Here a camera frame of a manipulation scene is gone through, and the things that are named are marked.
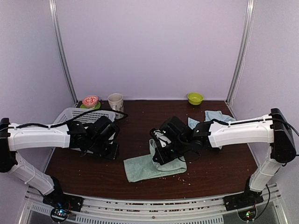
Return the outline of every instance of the table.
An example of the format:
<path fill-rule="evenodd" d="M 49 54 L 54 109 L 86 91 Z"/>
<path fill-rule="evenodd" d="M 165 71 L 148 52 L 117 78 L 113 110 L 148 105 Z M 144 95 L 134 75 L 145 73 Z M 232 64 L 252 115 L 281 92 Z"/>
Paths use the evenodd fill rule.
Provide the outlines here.
<path fill-rule="evenodd" d="M 108 103 L 102 102 L 102 108 Z M 247 144 L 225 146 L 219 152 L 203 151 L 187 163 L 187 171 L 175 176 L 129 183 L 123 160 L 149 154 L 149 131 L 159 128 L 169 117 L 204 121 L 205 110 L 220 110 L 231 115 L 223 101 L 204 101 L 199 106 L 187 101 L 125 101 L 129 117 L 117 124 L 121 129 L 116 142 L 120 156 L 109 161 L 58 148 L 46 174 L 60 180 L 67 193 L 115 199 L 163 200 L 195 198 L 243 191 L 246 179 L 257 166 Z"/>

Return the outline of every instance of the wall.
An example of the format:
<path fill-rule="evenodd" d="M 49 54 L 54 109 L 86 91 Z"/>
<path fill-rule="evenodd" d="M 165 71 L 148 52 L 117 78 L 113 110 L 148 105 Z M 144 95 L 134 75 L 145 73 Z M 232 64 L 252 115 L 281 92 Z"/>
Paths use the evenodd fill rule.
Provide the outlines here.
<path fill-rule="evenodd" d="M 225 99 L 246 0 L 59 0 L 61 34 L 78 99 Z"/>
<path fill-rule="evenodd" d="M 240 85 L 233 101 L 238 119 L 253 118 L 278 107 L 289 123 L 299 129 L 299 1 L 256 3 L 254 24 Z M 294 136 L 299 147 L 298 137 Z M 252 144 L 258 160 L 267 147 Z M 298 223 L 299 160 L 280 169 L 274 181 L 287 205 L 293 224 Z"/>
<path fill-rule="evenodd" d="M 72 105 L 58 57 L 48 0 L 0 1 L 0 118 L 52 123 Z M 20 154 L 43 169 L 49 149 Z M 17 223 L 27 186 L 0 174 L 0 223 Z"/>

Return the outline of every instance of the white mug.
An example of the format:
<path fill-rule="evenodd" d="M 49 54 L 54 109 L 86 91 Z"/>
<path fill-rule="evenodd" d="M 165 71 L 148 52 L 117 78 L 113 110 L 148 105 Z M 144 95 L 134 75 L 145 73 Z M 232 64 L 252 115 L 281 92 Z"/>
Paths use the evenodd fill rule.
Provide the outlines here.
<path fill-rule="evenodd" d="M 113 93 L 108 97 L 108 102 L 112 110 L 123 112 L 123 95 L 120 93 Z M 120 119 L 123 114 L 115 113 L 115 118 Z"/>

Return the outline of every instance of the basket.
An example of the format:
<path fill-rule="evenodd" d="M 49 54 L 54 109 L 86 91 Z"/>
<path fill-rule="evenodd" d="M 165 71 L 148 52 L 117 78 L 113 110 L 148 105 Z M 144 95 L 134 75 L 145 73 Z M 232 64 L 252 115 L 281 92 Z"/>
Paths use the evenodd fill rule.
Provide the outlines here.
<path fill-rule="evenodd" d="M 54 121 L 54 124 L 65 122 L 69 119 L 72 119 L 80 114 L 82 114 L 85 111 L 89 111 L 90 109 L 81 109 L 81 108 L 73 108 L 69 107 L 66 108 L 62 113 L 56 118 Z M 100 117 L 105 116 L 108 117 L 112 122 L 115 119 L 115 113 L 112 111 L 95 111 L 88 114 L 83 115 L 82 117 L 79 117 L 78 121 L 84 123 L 90 123 L 95 122 Z"/>

